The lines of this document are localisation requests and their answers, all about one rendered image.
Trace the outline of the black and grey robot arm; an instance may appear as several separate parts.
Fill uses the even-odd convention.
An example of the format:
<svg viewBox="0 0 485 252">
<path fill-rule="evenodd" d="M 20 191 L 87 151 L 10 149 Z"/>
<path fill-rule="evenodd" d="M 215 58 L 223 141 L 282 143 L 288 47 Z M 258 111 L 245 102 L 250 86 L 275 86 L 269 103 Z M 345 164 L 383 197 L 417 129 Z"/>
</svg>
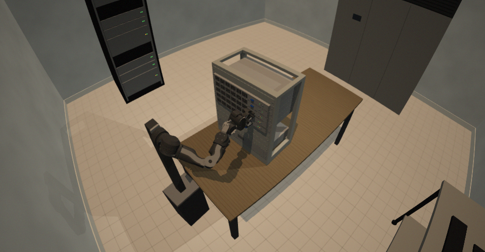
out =
<svg viewBox="0 0 485 252">
<path fill-rule="evenodd" d="M 193 148 L 180 143 L 176 136 L 172 136 L 159 124 L 150 129 L 152 142 L 159 147 L 159 151 L 168 158 L 176 158 L 194 164 L 201 168 L 211 169 L 223 157 L 226 147 L 230 144 L 230 137 L 236 134 L 237 127 L 229 121 L 224 122 L 222 129 L 215 135 L 211 146 L 210 156 L 201 158 Z M 225 151 L 224 151 L 225 150 Z M 170 155 L 170 156 L 169 156 Z"/>
</svg>

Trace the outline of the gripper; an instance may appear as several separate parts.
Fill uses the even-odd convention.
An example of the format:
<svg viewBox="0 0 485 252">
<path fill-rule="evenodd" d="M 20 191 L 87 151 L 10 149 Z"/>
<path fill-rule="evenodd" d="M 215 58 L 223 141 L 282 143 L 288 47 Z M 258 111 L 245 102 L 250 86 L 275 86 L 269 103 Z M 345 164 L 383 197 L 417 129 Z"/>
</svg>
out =
<svg viewBox="0 0 485 252">
<path fill-rule="evenodd" d="M 249 124 L 249 119 L 254 118 L 254 112 L 248 108 L 243 109 L 244 113 L 240 113 L 238 110 L 230 113 L 228 121 L 236 126 L 236 129 L 243 130 L 245 126 Z"/>
</svg>

